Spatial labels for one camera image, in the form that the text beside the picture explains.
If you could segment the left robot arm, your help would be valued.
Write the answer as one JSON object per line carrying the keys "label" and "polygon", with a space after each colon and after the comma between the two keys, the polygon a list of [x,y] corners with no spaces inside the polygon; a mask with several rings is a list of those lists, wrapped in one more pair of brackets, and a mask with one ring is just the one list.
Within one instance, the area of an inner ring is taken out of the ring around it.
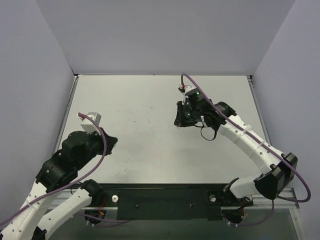
{"label": "left robot arm", "polygon": [[61,187],[78,177],[81,170],[97,155],[110,155],[118,139],[106,133],[74,131],[62,142],[59,149],[45,161],[35,178],[32,189],[23,203],[23,210],[0,232],[2,240],[47,240],[75,213],[89,205],[105,202],[102,186],[89,179],[75,193],[49,211]]}

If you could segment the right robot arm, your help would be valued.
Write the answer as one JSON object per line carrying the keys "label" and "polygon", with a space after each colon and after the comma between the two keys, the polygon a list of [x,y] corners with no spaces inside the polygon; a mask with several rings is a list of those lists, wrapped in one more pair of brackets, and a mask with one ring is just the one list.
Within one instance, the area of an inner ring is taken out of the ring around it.
{"label": "right robot arm", "polygon": [[201,123],[211,128],[239,149],[258,167],[258,176],[235,178],[224,187],[224,201],[230,205],[251,195],[262,195],[269,200],[278,198],[294,178],[298,159],[293,153],[284,154],[259,137],[228,104],[221,101],[211,106],[196,90],[183,101],[177,102],[174,125],[179,128],[194,127]]}

